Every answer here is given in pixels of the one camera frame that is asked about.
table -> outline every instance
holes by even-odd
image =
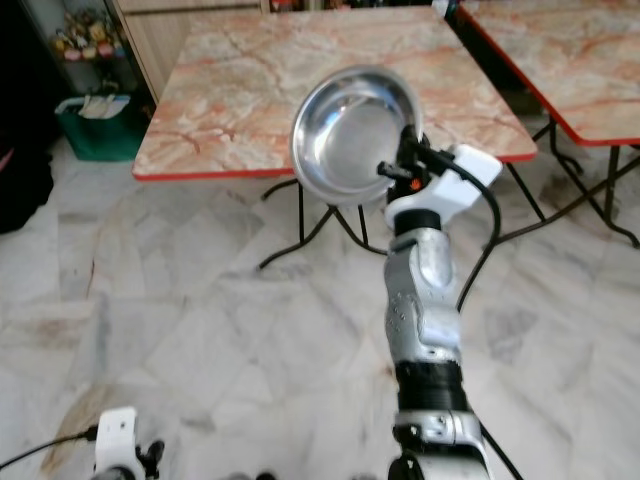
[[[589,201],[609,228],[640,247],[637,237],[611,218],[616,179],[640,161],[618,170],[620,146],[640,144],[640,2],[465,2],[458,15],[475,26],[548,110],[550,122],[534,140],[550,134],[552,153],[583,194],[546,218],[516,169],[509,167],[540,223],[504,235],[502,241],[548,225]],[[558,151],[556,124],[578,145],[610,147],[605,181],[587,189],[579,178],[580,165]],[[602,189],[604,209],[592,198]]]
[[[434,146],[464,142],[505,162],[535,156],[520,121],[431,8],[247,13],[194,25],[133,175],[154,181],[293,173],[289,132],[297,109],[322,79],[355,64],[385,65],[409,82]],[[367,248],[359,210],[364,241],[357,243]],[[332,215],[346,228],[335,208],[311,238]],[[311,239],[303,217],[299,202],[300,242],[287,251]]]

